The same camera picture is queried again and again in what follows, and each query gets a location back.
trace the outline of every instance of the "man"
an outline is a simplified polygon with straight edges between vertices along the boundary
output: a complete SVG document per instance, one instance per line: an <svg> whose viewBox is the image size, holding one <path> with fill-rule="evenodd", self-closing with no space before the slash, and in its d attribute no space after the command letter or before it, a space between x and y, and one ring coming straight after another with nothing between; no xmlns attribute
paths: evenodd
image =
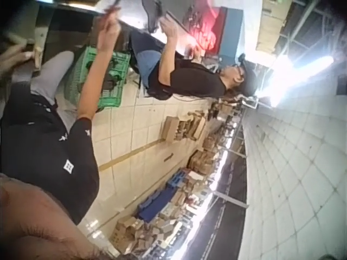
<svg viewBox="0 0 347 260"><path fill-rule="evenodd" d="M217 74L198 62L176 59L177 27L167 18L162 17L159 21L167 36L163 50L150 35L134 31L130 36L148 94L156 97L158 93L169 93L199 98L254 94L256 76L247 66L244 55L239 60L239 66L225 67ZM200 57L196 56L198 54L195 52L194 60L199 60Z"/></svg>
<svg viewBox="0 0 347 260"><path fill-rule="evenodd" d="M1 121L0 259L112 259L76 226L99 190L92 119L120 33L117 8L106 13L100 27L98 53L72 125L54 102L72 53L44 64L31 86L11 87ZM29 58L30 53L10 51L0 65Z"/></svg>

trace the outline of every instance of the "blue jeans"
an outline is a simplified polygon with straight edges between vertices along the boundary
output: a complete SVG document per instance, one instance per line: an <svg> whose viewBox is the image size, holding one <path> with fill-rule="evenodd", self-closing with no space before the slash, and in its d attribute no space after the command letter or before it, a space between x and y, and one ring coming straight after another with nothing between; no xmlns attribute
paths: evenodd
<svg viewBox="0 0 347 260"><path fill-rule="evenodd" d="M162 56L162 43L159 43L151 35L138 30L130 33L131 45L134 51L137 66L143 85L149 87L149 76Z"/></svg>

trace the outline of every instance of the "black cap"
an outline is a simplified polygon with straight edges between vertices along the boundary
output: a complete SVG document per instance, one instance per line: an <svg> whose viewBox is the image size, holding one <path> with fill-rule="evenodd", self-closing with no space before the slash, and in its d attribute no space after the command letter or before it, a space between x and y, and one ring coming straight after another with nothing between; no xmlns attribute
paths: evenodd
<svg viewBox="0 0 347 260"><path fill-rule="evenodd" d="M258 88L258 80L254 70L250 64L245 60L245 54L241 54L239 57L240 67L245 71L245 80L240 84L239 88L242 95L246 97L253 96Z"/></svg>

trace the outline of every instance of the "black t-shirt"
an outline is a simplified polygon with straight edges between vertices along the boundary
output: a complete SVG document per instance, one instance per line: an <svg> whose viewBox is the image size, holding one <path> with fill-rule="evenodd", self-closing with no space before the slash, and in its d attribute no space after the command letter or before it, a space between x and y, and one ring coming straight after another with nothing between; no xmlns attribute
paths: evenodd
<svg viewBox="0 0 347 260"><path fill-rule="evenodd" d="M82 118L67 133L45 98L15 86L1 120L1 172L50 193L77 225L99 191L91 130Z"/></svg>
<svg viewBox="0 0 347 260"><path fill-rule="evenodd" d="M199 98L220 98L226 92L219 74L191 60L177 59L175 61L175 70L170 75L170 86L161 84L158 77L159 62L149 76L150 89L164 89L171 94Z"/></svg>

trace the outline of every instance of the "green plastic basket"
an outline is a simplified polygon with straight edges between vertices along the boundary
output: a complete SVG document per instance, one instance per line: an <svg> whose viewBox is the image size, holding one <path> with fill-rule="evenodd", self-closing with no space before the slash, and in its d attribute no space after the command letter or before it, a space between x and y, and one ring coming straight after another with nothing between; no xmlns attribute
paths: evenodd
<svg viewBox="0 0 347 260"><path fill-rule="evenodd" d="M64 97L73 105L77 105L80 99L79 87L86 80L88 69L87 63L94 61L97 50L93 47L87 47L84 53L79 57L75 67L72 69L67 84L65 86ZM121 80L113 90L104 90L101 93L98 107L119 107L123 93L123 86L126 79L130 55L126 53L113 53L112 58L116 61L116 65L110 70L112 76L119 75Z"/></svg>

